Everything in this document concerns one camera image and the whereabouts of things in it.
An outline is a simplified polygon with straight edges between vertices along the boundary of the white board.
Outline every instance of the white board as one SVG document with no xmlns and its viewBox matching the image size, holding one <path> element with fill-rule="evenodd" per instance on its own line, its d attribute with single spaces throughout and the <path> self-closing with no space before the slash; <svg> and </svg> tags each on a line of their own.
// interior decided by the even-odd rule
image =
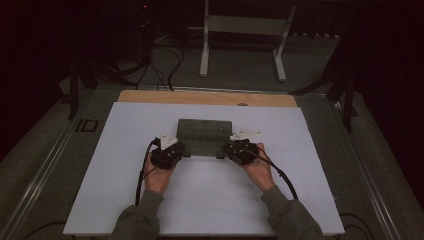
<svg viewBox="0 0 424 240">
<path fill-rule="evenodd" d="M 300 108 L 115 103 L 64 229 L 65 234 L 110 234 L 120 212 L 134 204 L 149 143 L 176 134 L 178 120 L 225 120 L 261 131 L 272 161 L 293 183 L 324 234 L 343 233 L 321 162 Z M 275 183 L 292 199 L 284 180 Z M 261 192 L 229 159 L 192 156 L 177 165 L 158 216 L 162 235 L 272 235 Z"/>
</svg>

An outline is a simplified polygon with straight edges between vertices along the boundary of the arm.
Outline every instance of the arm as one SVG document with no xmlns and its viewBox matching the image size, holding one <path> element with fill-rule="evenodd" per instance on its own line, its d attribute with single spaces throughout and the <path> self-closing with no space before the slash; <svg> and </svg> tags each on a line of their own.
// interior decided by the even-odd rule
<svg viewBox="0 0 424 240">
<path fill-rule="evenodd" d="M 264 150 L 263 144 L 257 146 Z M 267 159 L 262 151 L 259 152 L 261 157 Z M 244 165 L 243 169 L 263 192 L 261 199 L 268 207 L 268 222 L 279 240 L 324 239 L 320 226 L 303 204 L 297 200 L 288 200 L 275 185 L 269 164 L 256 159 Z"/>
<path fill-rule="evenodd" d="M 154 169 L 150 156 L 151 153 L 147 157 L 146 173 Z M 122 211 L 109 240 L 156 239 L 160 229 L 157 212 L 172 171 L 156 168 L 146 176 L 145 190 L 140 203 L 138 206 L 132 205 Z"/>
</svg>

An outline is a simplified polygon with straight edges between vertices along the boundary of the dark background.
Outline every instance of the dark background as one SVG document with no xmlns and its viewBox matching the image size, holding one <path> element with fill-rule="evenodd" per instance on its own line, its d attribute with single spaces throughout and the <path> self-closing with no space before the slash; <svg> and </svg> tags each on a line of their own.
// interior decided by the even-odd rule
<svg viewBox="0 0 424 240">
<path fill-rule="evenodd" d="M 3 159 L 62 97 L 58 82 L 69 75 L 71 42 L 110 66 L 117 60 L 134 60 L 137 56 L 133 49 L 137 49 L 138 42 L 132 1 L 8 0 L 0 4 Z M 145 14 L 179 38 L 187 36 L 187 26 L 202 26 L 203 1 L 161 0 L 155 4 L 149 5 L 155 12 Z M 274 12 L 261 6 L 236 8 L 239 12 L 233 13 L 273 17 Z M 213 8 L 222 13 L 234 11 L 227 1 L 218 1 Z M 316 34 L 343 36 L 330 64 L 347 62 L 357 69 L 356 90 L 363 94 L 423 206 L 422 9 L 424 4 L 413 0 L 367 4 L 303 1 L 298 5 L 291 33 L 307 33 L 310 38 Z"/>
</svg>

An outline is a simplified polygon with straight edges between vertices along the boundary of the gray sleeve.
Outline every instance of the gray sleeve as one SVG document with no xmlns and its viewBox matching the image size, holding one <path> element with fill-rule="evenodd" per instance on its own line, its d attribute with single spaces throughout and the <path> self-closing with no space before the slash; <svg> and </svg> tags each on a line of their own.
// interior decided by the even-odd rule
<svg viewBox="0 0 424 240">
<path fill-rule="evenodd" d="M 109 240 L 154 240 L 159 234 L 157 212 L 163 197 L 145 190 L 138 206 L 129 206 L 119 215 Z"/>
<path fill-rule="evenodd" d="M 279 240 L 324 239 L 318 223 L 298 200 L 288 200 L 278 186 L 273 186 L 261 197 L 268 207 L 268 222 Z"/>
</svg>

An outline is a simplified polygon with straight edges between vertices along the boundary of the green box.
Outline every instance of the green box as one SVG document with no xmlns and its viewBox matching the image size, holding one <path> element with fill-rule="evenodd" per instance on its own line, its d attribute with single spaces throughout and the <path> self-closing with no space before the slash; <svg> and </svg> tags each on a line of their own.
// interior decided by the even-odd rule
<svg viewBox="0 0 424 240">
<path fill-rule="evenodd" d="M 222 145 L 230 141 L 232 125 L 231 121 L 180 119 L 177 138 L 193 156 L 223 158 Z"/>
</svg>

